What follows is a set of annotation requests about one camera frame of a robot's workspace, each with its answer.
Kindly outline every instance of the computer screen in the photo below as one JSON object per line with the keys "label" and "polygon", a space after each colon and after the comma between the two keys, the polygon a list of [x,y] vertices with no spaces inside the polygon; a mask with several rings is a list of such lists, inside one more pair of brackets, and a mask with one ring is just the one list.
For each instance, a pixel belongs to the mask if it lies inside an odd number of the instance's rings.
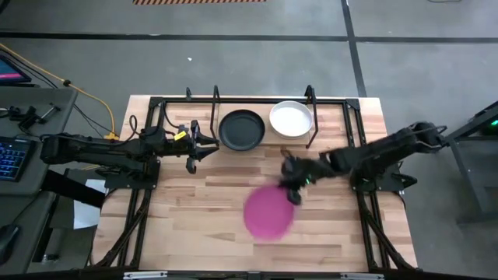
{"label": "computer screen", "polygon": [[31,82],[31,78],[17,68],[8,58],[0,55],[0,84]]}

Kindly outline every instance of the yellow cable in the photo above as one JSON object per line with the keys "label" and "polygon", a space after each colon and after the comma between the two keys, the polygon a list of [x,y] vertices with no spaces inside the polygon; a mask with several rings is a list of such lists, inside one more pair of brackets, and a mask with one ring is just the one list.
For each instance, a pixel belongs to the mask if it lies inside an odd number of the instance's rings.
{"label": "yellow cable", "polygon": [[99,165],[92,165],[92,166],[83,167],[81,170],[93,170],[99,167],[100,167]]}
{"label": "yellow cable", "polygon": [[[6,47],[4,44],[0,44],[0,47],[4,48],[6,51],[8,51],[9,53],[15,55],[16,57],[22,59],[24,62],[26,62],[27,64],[33,66],[34,68],[36,68],[36,69],[42,71],[43,73],[45,73],[45,74],[53,77],[54,79],[57,79],[57,80],[59,80],[61,82],[65,81],[65,79],[63,79],[63,78],[61,78],[61,77],[59,77],[57,75],[54,75],[54,74],[50,73],[49,71],[47,71],[47,70],[39,67],[38,65],[33,64],[31,61],[25,59],[22,55],[16,53],[15,51],[11,50],[10,48]],[[91,95],[89,93],[86,93],[84,90],[82,90],[82,89],[74,86],[73,84],[69,84],[69,86],[71,86],[73,89],[76,89],[78,92],[80,92],[80,93],[88,96],[89,98],[92,98],[92,99],[95,99],[95,100],[99,101],[100,103],[102,103],[102,105],[104,105],[106,107],[106,109],[107,109],[107,111],[109,112],[109,115],[110,115],[110,125],[111,125],[111,129],[110,130],[112,131],[112,133],[110,133],[109,135],[106,135],[106,138],[117,139],[116,131],[114,130],[114,115],[112,114],[112,110],[109,108],[109,105],[107,105],[107,103],[105,103],[102,99],[100,99],[98,97],[95,97],[95,96],[93,96],[93,95]]]}

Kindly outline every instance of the black pan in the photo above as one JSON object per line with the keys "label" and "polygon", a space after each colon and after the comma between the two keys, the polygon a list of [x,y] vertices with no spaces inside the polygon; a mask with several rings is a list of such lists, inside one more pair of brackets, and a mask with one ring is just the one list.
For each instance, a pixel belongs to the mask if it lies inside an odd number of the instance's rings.
{"label": "black pan", "polygon": [[219,124],[219,139],[235,151],[255,148],[265,136],[265,122],[251,110],[235,110],[228,113]]}

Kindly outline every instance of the orange stripe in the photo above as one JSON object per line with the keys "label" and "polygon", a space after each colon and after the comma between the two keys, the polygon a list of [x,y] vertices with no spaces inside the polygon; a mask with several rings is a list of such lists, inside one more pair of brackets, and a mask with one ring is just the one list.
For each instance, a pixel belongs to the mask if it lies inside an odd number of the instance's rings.
{"label": "orange stripe", "polygon": [[133,0],[133,5],[173,5],[173,4],[209,4],[209,3],[248,3],[266,2],[267,0]]}

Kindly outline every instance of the keyboard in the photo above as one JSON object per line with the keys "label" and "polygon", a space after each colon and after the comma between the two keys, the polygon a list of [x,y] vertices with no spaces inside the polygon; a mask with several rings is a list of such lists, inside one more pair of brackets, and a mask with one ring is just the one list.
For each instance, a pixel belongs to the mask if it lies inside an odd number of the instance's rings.
{"label": "keyboard", "polygon": [[0,136],[0,180],[19,181],[34,145],[31,140]]}

